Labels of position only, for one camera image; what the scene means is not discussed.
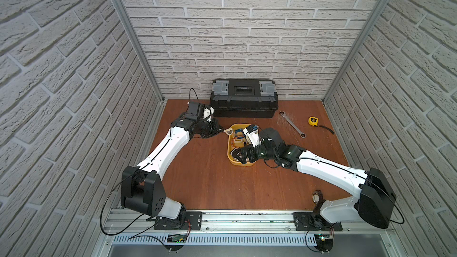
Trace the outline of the white strap watch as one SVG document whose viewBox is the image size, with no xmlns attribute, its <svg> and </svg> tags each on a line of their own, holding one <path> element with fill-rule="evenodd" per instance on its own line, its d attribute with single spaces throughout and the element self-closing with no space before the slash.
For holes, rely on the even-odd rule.
<svg viewBox="0 0 457 257">
<path fill-rule="evenodd" d="M 224 133 L 227 134 L 228 136 L 230 136 L 234 133 L 234 130 L 232 128 L 228 128 L 228 129 L 224 130 Z"/>
</svg>

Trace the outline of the yellow plastic tray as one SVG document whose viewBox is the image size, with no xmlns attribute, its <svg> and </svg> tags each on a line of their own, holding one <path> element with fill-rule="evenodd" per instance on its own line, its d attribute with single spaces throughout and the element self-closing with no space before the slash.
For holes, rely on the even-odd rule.
<svg viewBox="0 0 457 257">
<path fill-rule="evenodd" d="M 238 123 L 238 124 L 233 124 L 230 127 L 234 130 L 234 133 L 232 135 L 228 136 L 227 157 L 232 165 L 240 166 L 240 167 L 250 167 L 250 166 L 254 165 L 254 163 L 250 163 L 249 161 L 246 164 L 242 164 L 240 161 L 238 161 L 236 158 L 233 157 L 234 150 L 238 150 L 244 146 L 250 145 L 247 140 L 244 144 L 234 143 L 234 140 L 233 140 L 236 133 L 240 133 L 240 132 L 243 133 L 243 129 L 249 125 L 250 124 L 246 124 L 246 123 Z"/>
</svg>

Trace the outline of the red translucent watch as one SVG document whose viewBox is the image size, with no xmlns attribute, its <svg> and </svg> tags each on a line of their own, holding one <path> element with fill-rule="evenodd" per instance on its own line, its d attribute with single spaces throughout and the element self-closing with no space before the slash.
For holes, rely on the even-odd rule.
<svg viewBox="0 0 457 257">
<path fill-rule="evenodd" d="M 236 133 L 233 140 L 234 140 L 234 143 L 244 144 L 246 142 L 245 135 L 242 132 Z"/>
</svg>

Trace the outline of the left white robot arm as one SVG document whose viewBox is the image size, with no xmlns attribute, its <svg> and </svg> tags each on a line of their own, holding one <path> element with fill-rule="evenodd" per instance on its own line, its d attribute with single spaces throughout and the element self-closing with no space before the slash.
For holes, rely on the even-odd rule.
<svg viewBox="0 0 457 257">
<path fill-rule="evenodd" d="M 137 166 L 124 169 L 121 181 L 121 206 L 150 217 L 178 220 L 183 204 L 166 197 L 162 178 L 180 150 L 194 135 L 211 138 L 223 132 L 214 117 L 189 119 L 179 117 L 155 150 Z"/>
</svg>

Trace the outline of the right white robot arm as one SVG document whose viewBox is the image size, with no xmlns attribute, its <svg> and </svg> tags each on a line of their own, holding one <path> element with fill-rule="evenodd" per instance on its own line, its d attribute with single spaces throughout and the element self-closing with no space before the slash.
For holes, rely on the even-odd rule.
<svg viewBox="0 0 457 257">
<path fill-rule="evenodd" d="M 382 171 L 347 167 L 300 146 L 288 145 L 273 128 L 260 132 L 249 126 L 244 132 L 247 145 L 231 153 L 236 161 L 247 164 L 272 160 L 277 167 L 317 177 L 350 194 L 348 198 L 329 201 L 321 191 L 315 191 L 315 208 L 309 217 L 312 227 L 325 230 L 342 221 L 365 221 L 381 229 L 389 227 L 396 195 Z"/>
</svg>

